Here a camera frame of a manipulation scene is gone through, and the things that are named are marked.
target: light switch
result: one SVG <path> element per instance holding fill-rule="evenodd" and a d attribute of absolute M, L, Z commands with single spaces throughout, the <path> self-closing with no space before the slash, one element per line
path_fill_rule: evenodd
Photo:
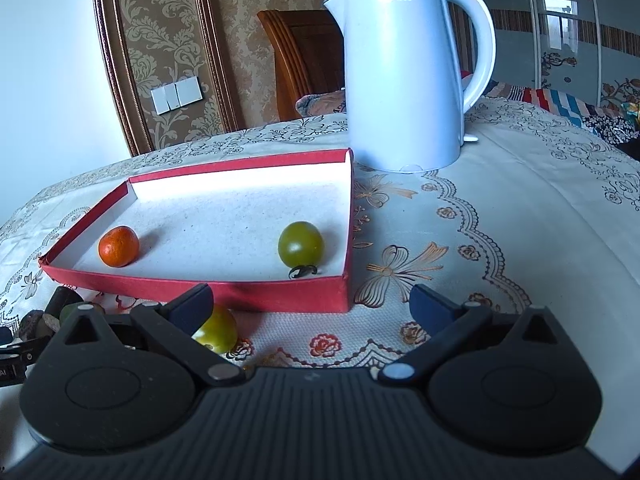
<path fill-rule="evenodd" d="M 151 97 L 154 100 L 154 106 L 156 107 L 156 113 L 158 115 L 164 114 L 171 109 L 169 108 L 169 103 L 166 101 L 164 86 L 161 86 L 160 88 L 154 88 L 151 91 Z"/>
<path fill-rule="evenodd" d="M 202 99 L 202 92 L 200 92 L 200 85 L 196 76 L 178 81 L 175 84 L 175 88 L 178 92 L 180 106 L 188 105 Z"/>
<path fill-rule="evenodd" d="M 174 83 L 164 85 L 164 94 L 166 95 L 166 101 L 169 103 L 169 108 L 171 110 L 180 108 L 180 101 L 178 101 L 178 93 L 175 89 Z"/>

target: yellow-green tomato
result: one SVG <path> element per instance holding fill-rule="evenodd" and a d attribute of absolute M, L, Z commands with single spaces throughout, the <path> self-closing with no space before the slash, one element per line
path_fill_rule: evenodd
<path fill-rule="evenodd" d="M 62 325 L 67 320 L 67 318 L 78 307 L 78 305 L 84 305 L 84 304 L 93 305 L 95 310 L 97 310 L 101 314 L 104 314 L 104 309 L 102 308 L 101 305 L 98 305 L 97 303 L 93 303 L 92 301 L 79 301 L 78 303 L 71 303 L 71 304 L 65 305 L 62 308 L 62 310 L 60 311 L 60 316 L 58 317 L 58 319 L 60 320 L 60 325 Z"/>
<path fill-rule="evenodd" d="M 193 338 L 216 354 L 225 354 L 238 341 L 236 320 L 225 307 L 215 304 L 211 316 L 196 330 Z"/>
<path fill-rule="evenodd" d="M 289 224 L 278 240 L 278 254 L 287 267 L 317 266 L 324 253 L 324 240 L 309 222 Z"/>

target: wooden bed headboard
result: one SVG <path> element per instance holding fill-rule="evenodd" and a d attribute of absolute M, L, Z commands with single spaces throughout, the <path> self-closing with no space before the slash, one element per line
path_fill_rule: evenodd
<path fill-rule="evenodd" d="M 328 10 L 261 10 L 258 19 L 273 45 L 281 121 L 300 118 L 301 97 L 344 86 L 342 33 Z"/>

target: white wall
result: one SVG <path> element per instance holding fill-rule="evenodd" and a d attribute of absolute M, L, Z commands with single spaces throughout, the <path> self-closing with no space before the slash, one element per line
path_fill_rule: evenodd
<path fill-rule="evenodd" d="M 128 156 L 92 0 L 0 0 L 0 226 L 43 187 Z"/>

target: floral tablecloth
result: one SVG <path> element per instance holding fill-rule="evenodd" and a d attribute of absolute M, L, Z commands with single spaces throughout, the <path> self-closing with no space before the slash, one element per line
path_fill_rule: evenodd
<path fill-rule="evenodd" d="M 240 339 L 226 358 L 379 368 L 429 338 L 409 312 L 415 283 L 500 312 L 544 304 L 604 393 L 590 446 L 606 449 L 609 463 L 632 460 L 640 447 L 629 436 L 640 411 L 627 405 L 640 386 L 640 163 L 529 104 L 483 98 L 466 119 L 479 142 L 465 145 L 448 168 L 389 174 L 356 167 L 350 313 L 236 312 Z M 347 144 L 346 117 L 332 114 L 172 146 L 44 189 L 0 230 L 0 324 L 16 331 L 24 314 L 46 306 L 57 284 L 37 258 L 124 178 Z M 145 302 L 78 293 L 112 312 Z M 625 439 L 607 444 L 620 428 Z M 0 463 L 17 456 L 9 448 L 0 446 Z"/>

